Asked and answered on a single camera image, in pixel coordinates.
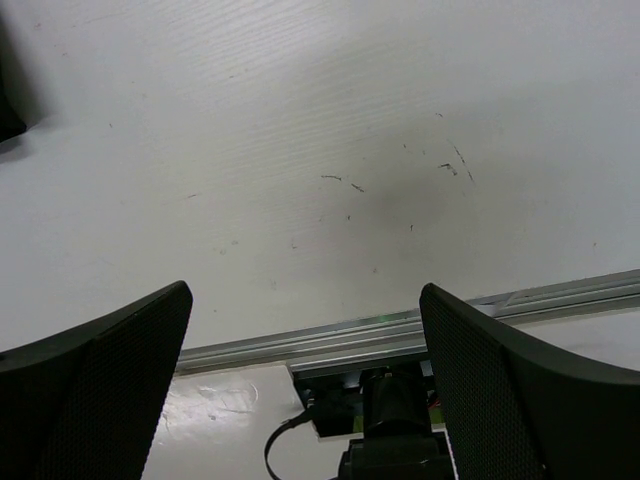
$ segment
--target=black cable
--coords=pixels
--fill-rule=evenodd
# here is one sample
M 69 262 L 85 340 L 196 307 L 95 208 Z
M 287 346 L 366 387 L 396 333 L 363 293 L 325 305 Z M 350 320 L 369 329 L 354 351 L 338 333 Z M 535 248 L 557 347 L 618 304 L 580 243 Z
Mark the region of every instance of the black cable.
M 275 474 L 275 472 L 271 468 L 271 465 L 269 465 L 269 452 L 271 451 L 271 447 L 273 446 L 273 443 L 276 441 L 276 439 L 280 435 L 282 435 L 287 430 L 291 430 L 292 428 L 296 428 L 297 426 L 312 420 L 315 411 L 316 411 L 316 407 L 311 406 L 307 408 L 304 412 L 302 412 L 300 415 L 298 415 L 297 417 L 287 420 L 282 425 L 280 425 L 275 430 L 275 432 L 271 434 L 271 436 L 269 437 L 269 440 L 267 440 L 267 443 L 264 446 L 264 463 L 267 465 L 267 471 L 269 472 L 269 475 L 273 480 L 282 480 L 280 477 L 278 477 Z
M 276 439 L 282 435 L 287 430 L 291 430 L 292 428 L 296 428 L 303 423 L 307 423 L 310 420 L 317 420 L 320 418 L 327 418 L 335 416 L 336 414 L 340 414 L 341 412 L 350 413 L 351 409 L 347 405 L 345 405 L 343 398 L 340 397 L 339 393 L 334 395 L 329 395 L 325 397 L 322 401 L 317 404 L 310 405 L 304 412 L 302 412 L 297 417 L 291 418 L 285 421 L 282 425 L 280 425 L 275 432 L 271 434 L 267 443 L 264 446 L 264 463 L 267 466 L 267 472 L 269 472 L 269 476 L 273 480 L 282 480 L 280 477 L 276 475 L 276 473 L 269 465 L 269 452 L 271 451 L 271 447 L 273 446 Z

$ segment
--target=scratch mark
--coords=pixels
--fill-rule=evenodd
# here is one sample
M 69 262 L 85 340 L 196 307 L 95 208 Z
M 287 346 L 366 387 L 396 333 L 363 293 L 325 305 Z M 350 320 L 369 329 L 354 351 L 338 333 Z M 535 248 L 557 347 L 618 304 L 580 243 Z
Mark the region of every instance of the scratch mark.
M 173 438 L 173 433 L 169 428 L 169 416 L 165 412 L 162 412 L 162 419 L 164 420 L 164 428 L 167 429 L 167 434 L 169 434 L 169 436 Z
M 102 257 L 102 256 L 98 256 L 98 260 L 102 261 L 102 263 L 106 263 L 106 264 L 107 264 L 107 265 L 109 265 L 110 267 L 118 268 L 118 267 L 116 266 L 116 264 L 115 264 L 115 263 L 110 262 L 109 260 L 107 260 L 106 258 L 104 258 L 104 257 Z
M 260 395 L 258 389 L 252 383 L 250 388 L 230 388 L 216 390 L 211 387 L 198 387 L 198 393 L 205 400 L 214 402 L 214 408 L 218 411 L 247 414 L 255 411 L 255 404 Z
M 376 133 L 375 135 L 366 135 L 364 137 L 354 138 L 353 140 L 347 140 L 346 142 L 341 143 L 338 146 L 342 147 L 344 145 L 351 145 L 352 143 L 362 142 L 364 140 L 369 140 L 371 138 L 376 138 L 376 137 L 379 137 L 379 136 L 380 136 L 380 134 L 378 134 L 378 133 Z
M 122 12 L 110 13 L 109 15 L 103 15 L 101 17 L 92 18 L 91 20 L 87 20 L 86 22 L 81 23 L 80 25 L 89 25 L 90 23 L 99 22 L 100 20 L 106 20 L 107 18 L 119 17 L 122 15 Z
M 447 142 L 449 142 L 449 144 L 453 147 L 453 149 L 458 154 L 458 157 L 460 157 L 460 160 L 462 160 L 462 165 L 464 165 L 464 168 L 467 171 L 467 175 L 469 175 L 469 179 L 471 180 L 471 183 L 475 185 L 476 181 L 473 179 L 473 175 L 471 175 L 471 170 L 469 170 L 469 167 L 467 167 L 467 162 L 465 161 L 464 157 L 460 153 L 460 150 L 458 150 L 458 147 L 456 147 L 451 140 L 447 139 Z
M 442 165 L 438 165 L 438 168 L 446 168 L 447 170 L 451 171 L 451 173 L 453 173 L 454 177 L 458 174 L 458 171 L 453 168 L 450 163 L 443 163 Z

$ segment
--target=dark stain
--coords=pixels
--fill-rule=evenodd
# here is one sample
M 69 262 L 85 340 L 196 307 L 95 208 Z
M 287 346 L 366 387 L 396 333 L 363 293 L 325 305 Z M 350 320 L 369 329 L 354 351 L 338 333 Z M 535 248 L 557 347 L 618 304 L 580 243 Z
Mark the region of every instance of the dark stain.
M 458 174 L 458 171 L 455 168 L 453 168 L 453 165 L 451 165 L 450 163 L 443 163 L 442 165 L 438 165 L 438 168 L 446 168 L 451 173 L 453 173 L 454 177 Z
M 460 150 L 458 150 L 458 147 L 456 147 L 451 140 L 447 139 L 447 142 L 449 142 L 449 144 L 453 147 L 453 149 L 458 154 L 458 157 L 460 157 L 460 160 L 462 160 L 462 164 L 464 165 L 464 168 L 467 171 L 467 175 L 469 175 L 469 179 L 471 180 L 471 183 L 475 185 L 476 181 L 473 179 L 473 175 L 471 175 L 471 170 L 469 170 L 469 167 L 467 166 L 467 162 L 464 160 L 464 157 L 460 153 Z

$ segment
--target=white wall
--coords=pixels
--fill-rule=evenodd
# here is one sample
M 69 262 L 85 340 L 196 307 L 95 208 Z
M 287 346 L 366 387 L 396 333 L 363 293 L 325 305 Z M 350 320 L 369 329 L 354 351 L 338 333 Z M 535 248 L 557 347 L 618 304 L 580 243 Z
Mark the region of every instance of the white wall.
M 194 347 L 640 265 L 637 1 L 0 5 L 0 349 L 178 278 Z

